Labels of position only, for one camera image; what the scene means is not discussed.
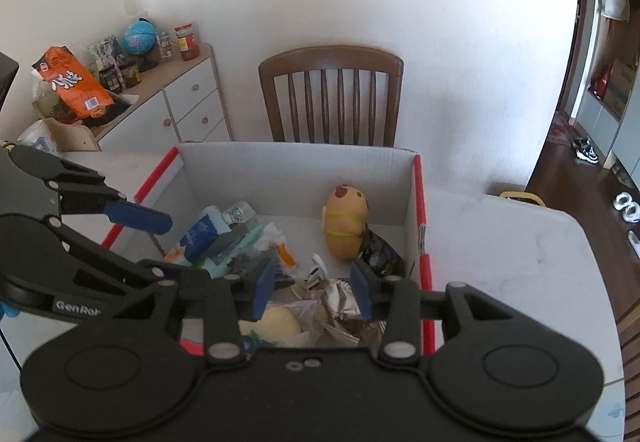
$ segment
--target hanging bag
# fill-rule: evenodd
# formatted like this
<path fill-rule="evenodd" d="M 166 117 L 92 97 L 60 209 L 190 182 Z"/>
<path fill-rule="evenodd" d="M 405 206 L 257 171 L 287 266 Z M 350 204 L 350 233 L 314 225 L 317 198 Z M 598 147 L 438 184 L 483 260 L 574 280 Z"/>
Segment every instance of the hanging bag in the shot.
<path fill-rule="evenodd" d="M 602 0 L 601 14 L 611 20 L 628 22 L 630 16 L 629 0 Z"/>

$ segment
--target orange snack bag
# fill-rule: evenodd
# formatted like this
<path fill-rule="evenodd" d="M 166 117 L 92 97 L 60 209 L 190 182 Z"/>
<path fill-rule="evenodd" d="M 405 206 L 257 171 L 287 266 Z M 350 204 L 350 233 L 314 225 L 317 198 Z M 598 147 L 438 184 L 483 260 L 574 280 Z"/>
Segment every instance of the orange snack bag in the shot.
<path fill-rule="evenodd" d="M 66 47 L 49 47 L 33 68 L 80 119 L 102 117 L 114 104 L 109 93 Z"/>

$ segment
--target blue globe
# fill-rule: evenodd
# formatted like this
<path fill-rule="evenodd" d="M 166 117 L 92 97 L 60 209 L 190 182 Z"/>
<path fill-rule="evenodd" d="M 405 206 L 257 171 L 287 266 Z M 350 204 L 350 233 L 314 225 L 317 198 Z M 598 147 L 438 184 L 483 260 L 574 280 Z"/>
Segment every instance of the blue globe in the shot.
<path fill-rule="evenodd" d="M 140 20 L 129 27 L 122 37 L 122 47 L 130 54 L 146 54 L 156 44 L 156 29 Z"/>

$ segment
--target wooden chair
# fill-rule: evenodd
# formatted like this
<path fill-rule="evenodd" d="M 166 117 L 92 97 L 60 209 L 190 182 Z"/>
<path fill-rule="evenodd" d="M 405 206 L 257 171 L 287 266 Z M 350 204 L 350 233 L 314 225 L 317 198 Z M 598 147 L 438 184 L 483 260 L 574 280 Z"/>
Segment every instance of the wooden chair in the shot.
<path fill-rule="evenodd" d="M 640 300 L 616 321 L 625 375 L 625 437 L 640 441 Z"/>
<path fill-rule="evenodd" d="M 382 50 L 369 47 L 353 47 L 350 45 L 332 45 L 328 47 L 306 47 L 283 52 L 263 61 L 258 68 L 260 84 L 264 95 L 264 104 L 271 126 L 271 135 L 277 142 L 285 142 L 282 117 L 278 104 L 275 78 L 287 76 L 289 80 L 289 110 L 295 142 L 300 142 L 300 123 L 298 120 L 298 101 L 293 81 L 293 74 L 304 72 L 305 78 L 305 109 L 309 142 L 316 142 L 314 126 L 314 106 L 312 98 L 309 71 L 320 71 L 320 92 L 322 111 L 322 138 L 329 143 L 329 99 L 327 90 L 326 71 L 338 71 L 338 142 L 344 144 L 344 78 L 343 70 L 352 69 L 353 75 L 353 144 L 360 143 L 360 70 L 368 70 L 369 86 L 369 146 L 373 145 L 376 133 L 376 72 L 388 75 L 386 92 L 386 116 L 383 145 L 394 146 L 396 140 L 396 126 L 400 108 L 400 91 L 402 87 L 402 73 L 404 62 Z"/>

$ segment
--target wooden floor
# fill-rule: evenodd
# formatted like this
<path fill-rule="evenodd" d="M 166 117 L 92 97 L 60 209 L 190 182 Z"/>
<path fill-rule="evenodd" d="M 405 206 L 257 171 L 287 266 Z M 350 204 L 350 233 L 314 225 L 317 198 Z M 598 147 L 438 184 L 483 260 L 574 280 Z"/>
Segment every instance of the wooden floor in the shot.
<path fill-rule="evenodd" d="M 640 237 L 640 224 L 627 224 L 612 203 L 622 191 L 640 202 L 640 193 L 620 184 L 610 170 L 577 161 L 573 148 L 552 143 L 545 143 L 527 191 L 578 220 L 620 318 L 640 297 L 640 260 L 626 237 L 630 229 Z"/>

